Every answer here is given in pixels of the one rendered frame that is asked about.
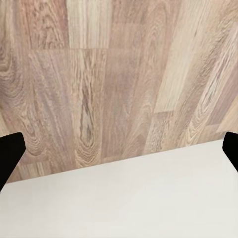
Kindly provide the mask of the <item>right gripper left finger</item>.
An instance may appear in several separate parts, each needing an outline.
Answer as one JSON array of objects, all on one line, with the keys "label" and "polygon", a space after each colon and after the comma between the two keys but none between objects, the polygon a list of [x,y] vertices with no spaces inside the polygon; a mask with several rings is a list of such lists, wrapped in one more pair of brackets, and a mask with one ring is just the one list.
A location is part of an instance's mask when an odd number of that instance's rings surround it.
[{"label": "right gripper left finger", "polygon": [[0,192],[25,151],[21,132],[0,137]]}]

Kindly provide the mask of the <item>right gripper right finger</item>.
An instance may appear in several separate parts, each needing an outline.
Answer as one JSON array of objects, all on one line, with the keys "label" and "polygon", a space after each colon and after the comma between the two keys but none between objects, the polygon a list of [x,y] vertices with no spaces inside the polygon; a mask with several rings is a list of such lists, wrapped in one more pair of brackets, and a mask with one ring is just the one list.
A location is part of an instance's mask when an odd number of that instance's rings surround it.
[{"label": "right gripper right finger", "polygon": [[222,149],[238,171],[238,134],[226,132]]}]

